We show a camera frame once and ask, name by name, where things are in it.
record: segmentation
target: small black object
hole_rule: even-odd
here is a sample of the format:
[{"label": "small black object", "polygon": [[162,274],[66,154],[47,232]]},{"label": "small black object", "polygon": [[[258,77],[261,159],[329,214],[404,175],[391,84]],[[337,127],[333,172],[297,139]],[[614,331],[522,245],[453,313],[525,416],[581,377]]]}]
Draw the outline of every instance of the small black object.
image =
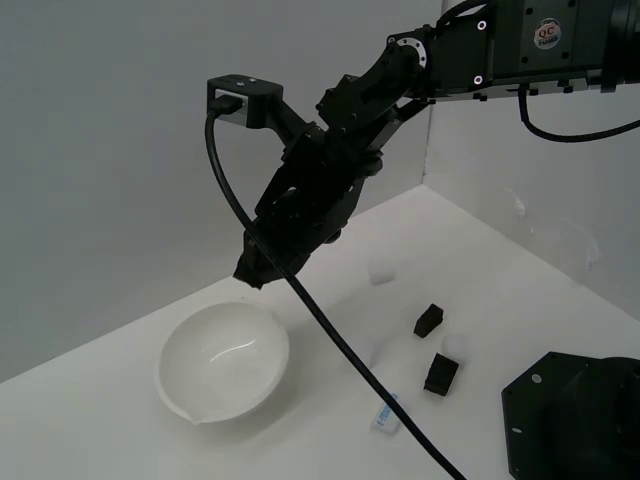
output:
[{"label": "small black object", "polygon": [[416,322],[416,327],[413,329],[413,333],[420,338],[425,338],[433,330],[442,323],[444,317],[444,310],[435,304],[427,309],[426,312]]},{"label": "small black object", "polygon": [[424,382],[424,389],[446,397],[459,367],[460,365],[450,358],[436,353],[429,369],[429,376]]}]

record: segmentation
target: white ceramic bowl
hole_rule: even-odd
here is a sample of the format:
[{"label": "white ceramic bowl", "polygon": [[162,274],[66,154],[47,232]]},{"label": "white ceramic bowl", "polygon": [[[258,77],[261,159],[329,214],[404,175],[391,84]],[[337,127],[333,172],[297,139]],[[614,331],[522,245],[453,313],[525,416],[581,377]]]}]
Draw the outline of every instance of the white ceramic bowl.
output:
[{"label": "white ceramic bowl", "polygon": [[243,415],[276,388],[289,359],[285,329],[267,309],[221,303],[182,322],[156,365],[164,403],[194,424]]}]

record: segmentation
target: white wall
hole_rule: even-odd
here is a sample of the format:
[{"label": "white wall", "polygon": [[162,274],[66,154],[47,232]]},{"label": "white wall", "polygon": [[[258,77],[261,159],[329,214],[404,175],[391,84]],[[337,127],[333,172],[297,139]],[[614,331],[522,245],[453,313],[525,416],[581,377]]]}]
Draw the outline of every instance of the white wall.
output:
[{"label": "white wall", "polygon": [[[388,34],[439,13],[418,0],[4,0],[0,381],[231,273],[241,229],[207,166],[208,78],[282,83],[313,119]],[[427,123],[388,145],[360,209],[421,182]],[[252,207],[282,146],[219,132]]]},{"label": "white wall", "polygon": [[[587,133],[640,118],[640,86],[529,104],[540,127]],[[441,104],[425,183],[640,318],[639,148],[640,131],[585,145],[545,142],[522,126],[516,99]]]}]

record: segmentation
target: qc logo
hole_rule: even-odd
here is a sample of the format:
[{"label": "qc logo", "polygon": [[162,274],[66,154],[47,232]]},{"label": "qc logo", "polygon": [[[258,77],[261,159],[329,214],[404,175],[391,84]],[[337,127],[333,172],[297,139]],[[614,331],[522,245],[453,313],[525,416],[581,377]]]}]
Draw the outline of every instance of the qc logo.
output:
[{"label": "qc logo", "polygon": [[560,27],[560,22],[555,18],[547,18],[538,25],[533,42],[540,50],[549,50],[558,45],[561,37],[562,28]]}]

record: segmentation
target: black cable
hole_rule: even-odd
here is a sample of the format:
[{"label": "black cable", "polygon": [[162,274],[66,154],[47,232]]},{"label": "black cable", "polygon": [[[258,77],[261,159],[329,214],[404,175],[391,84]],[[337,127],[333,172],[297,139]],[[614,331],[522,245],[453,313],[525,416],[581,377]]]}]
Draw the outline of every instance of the black cable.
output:
[{"label": "black cable", "polygon": [[207,121],[205,122],[204,133],[207,144],[207,153],[209,155],[209,162],[213,173],[218,180],[220,189],[224,194],[224,197],[229,202],[233,213],[238,217],[240,223],[258,245],[264,256],[273,264],[276,270],[280,272],[282,277],[289,283],[293,291],[300,297],[300,300],[309,309],[311,314],[318,321],[322,329],[331,338],[333,343],[338,347],[342,354],[349,360],[349,362],[355,367],[355,369],[362,375],[362,378],[373,388],[373,390],[382,398],[382,400],[389,405],[389,408],[395,413],[402,424],[409,430],[411,435],[418,441],[420,445],[427,451],[429,455],[440,465],[452,478],[455,480],[466,480],[465,477],[447,460],[442,453],[431,443],[431,441],[425,436],[424,433],[413,422],[411,417],[404,411],[400,404],[391,396],[391,394],[384,388],[384,386],[378,381],[375,375],[362,363],[362,360],[358,358],[355,352],[349,347],[349,344],[340,336],[335,327],[331,324],[329,319],[322,312],[320,307],[313,300],[309,292],[298,281],[296,276],[289,270],[289,268],[279,260],[278,254],[271,248],[269,242],[263,237],[262,233],[253,224],[247,213],[244,211],[240,202],[236,198],[227,178],[220,165],[220,158],[218,157],[218,151],[216,149],[215,135],[213,127],[216,119],[221,114],[229,114],[238,110],[242,104],[241,100],[236,97],[223,95],[216,99],[219,108],[216,109],[216,105],[213,105],[215,110],[211,110],[207,114]]},{"label": "black cable", "polygon": [[631,130],[635,130],[636,128],[640,128],[640,120],[636,122],[629,123],[627,125],[623,125],[621,127],[612,128],[611,130],[605,130],[604,132],[597,133],[587,133],[584,135],[556,135],[554,133],[545,132],[544,130],[540,130],[534,124],[531,123],[529,119],[529,107],[527,106],[527,91],[525,89],[520,89],[518,91],[518,103],[520,105],[520,120],[524,123],[524,126],[527,127],[531,133],[533,133],[536,137],[543,138],[544,140],[548,140],[550,142],[557,143],[585,143],[585,142],[593,142],[596,140],[602,140],[604,138],[615,137],[616,135],[620,135],[622,133],[630,132]]}]

